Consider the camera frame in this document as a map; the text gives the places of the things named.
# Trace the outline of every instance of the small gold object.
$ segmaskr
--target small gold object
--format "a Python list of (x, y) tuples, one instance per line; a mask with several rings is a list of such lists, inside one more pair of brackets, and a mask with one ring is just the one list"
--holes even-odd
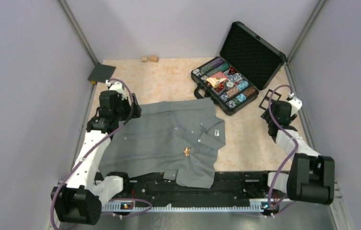
[(186, 147), (186, 149), (183, 151), (185, 153), (185, 156), (190, 156), (190, 149)]

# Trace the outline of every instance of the open briefcase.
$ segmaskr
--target open briefcase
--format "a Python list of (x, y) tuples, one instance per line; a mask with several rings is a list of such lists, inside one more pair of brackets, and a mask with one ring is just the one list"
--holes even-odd
[(191, 72), (197, 83), (194, 95), (210, 97), (227, 115), (233, 115), (258, 97), (285, 61), (282, 52), (243, 23), (233, 22), (220, 55)]

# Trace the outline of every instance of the table surface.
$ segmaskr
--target table surface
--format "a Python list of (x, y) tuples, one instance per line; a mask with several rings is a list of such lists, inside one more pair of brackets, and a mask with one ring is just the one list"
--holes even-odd
[[(103, 64), (116, 66), (113, 77), (123, 80), (139, 104), (161, 101), (196, 100), (193, 91), (196, 84), (190, 78), (190, 72), (211, 60), (204, 58), (165, 58), (159, 62), (141, 62), (140, 60), (105, 60)], [(216, 171), (261, 171), (276, 170), (287, 153), (268, 135), (268, 125), (260, 117), (264, 112), (259, 104), (268, 89), (289, 84), (284, 68), (277, 73), (269, 86), (259, 92), (258, 98), (232, 116), (226, 115), (216, 106), (217, 117), (225, 121), (226, 145), (219, 150), (214, 164)], [(90, 118), (99, 106), (101, 91), (107, 90), (105, 84), (98, 83), (90, 112)], [(289, 89), (278, 90), (284, 100)], [(305, 139), (300, 118), (292, 125)], [(289, 161), (284, 170), (289, 170)]]

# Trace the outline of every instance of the shirt collar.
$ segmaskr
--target shirt collar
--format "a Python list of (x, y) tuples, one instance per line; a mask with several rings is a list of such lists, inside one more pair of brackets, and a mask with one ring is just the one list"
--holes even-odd
[(200, 144), (214, 150), (219, 150), (225, 145), (224, 120), (214, 116), (203, 121), (200, 125), (206, 130), (198, 139)]

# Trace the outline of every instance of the white wall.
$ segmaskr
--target white wall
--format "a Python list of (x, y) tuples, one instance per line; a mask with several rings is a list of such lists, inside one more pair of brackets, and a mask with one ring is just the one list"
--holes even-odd
[(92, 69), (57, 1), (0, 1), (0, 230), (44, 228)]
[(361, 230), (361, 1), (328, 1), (291, 69), (321, 154)]
[(211, 57), (233, 21), (286, 55), (317, 0), (69, 0), (100, 60)]

